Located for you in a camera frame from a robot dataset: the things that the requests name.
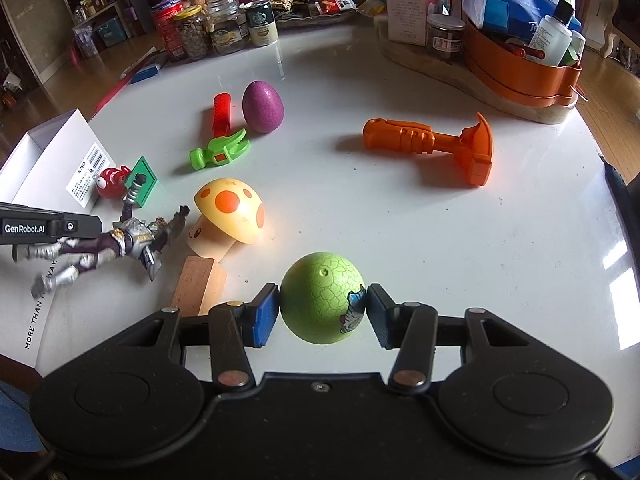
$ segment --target purple toy egg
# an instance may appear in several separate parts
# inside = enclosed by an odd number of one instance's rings
[[[276,89],[264,81],[254,81],[242,96],[242,113],[249,129],[270,134],[284,120],[284,105]]]

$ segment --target green toy piece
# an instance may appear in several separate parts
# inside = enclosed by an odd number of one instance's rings
[[[194,170],[201,170],[212,162],[216,166],[224,166],[235,160],[249,149],[249,139],[242,140],[246,135],[243,128],[232,136],[211,139],[205,150],[196,148],[189,152],[189,160]]]
[[[143,205],[145,205],[146,199],[149,198],[149,195],[151,194],[151,190],[156,185],[156,182],[158,181],[158,179],[156,178],[154,172],[151,170],[151,166],[149,166],[149,163],[146,161],[146,158],[141,156],[140,159],[136,162],[136,165],[133,167],[133,170],[131,170],[131,174],[129,175],[128,179],[124,183],[127,189],[131,187],[131,183],[133,182],[133,179],[135,179],[136,175],[139,173],[142,173],[146,176],[146,182],[142,186],[142,189],[140,189],[140,192],[138,193],[138,198],[136,200],[136,203],[140,207],[142,207]]]
[[[280,312],[300,339],[329,344],[351,335],[364,317],[366,292],[353,264],[337,254],[296,261],[280,285]]]

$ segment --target screw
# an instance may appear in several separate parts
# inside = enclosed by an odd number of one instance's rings
[[[417,370],[400,370],[394,374],[394,382],[402,386],[413,388],[423,385],[427,377]]]
[[[313,389],[313,391],[318,392],[319,394],[326,394],[331,389],[331,386],[329,386],[327,383],[315,382],[311,383],[311,388]]]
[[[242,370],[226,370],[218,376],[218,382],[230,388],[239,388],[249,382],[249,375]]]

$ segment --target green toy egg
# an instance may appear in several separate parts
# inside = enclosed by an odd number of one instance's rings
[[[362,276],[337,254],[300,258],[280,285],[282,319],[295,335],[310,343],[335,343],[351,335],[364,310]]]

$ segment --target coffee can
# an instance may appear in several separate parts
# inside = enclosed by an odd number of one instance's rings
[[[255,46],[265,46],[278,39],[278,27],[269,0],[256,0],[244,5],[249,34]]]

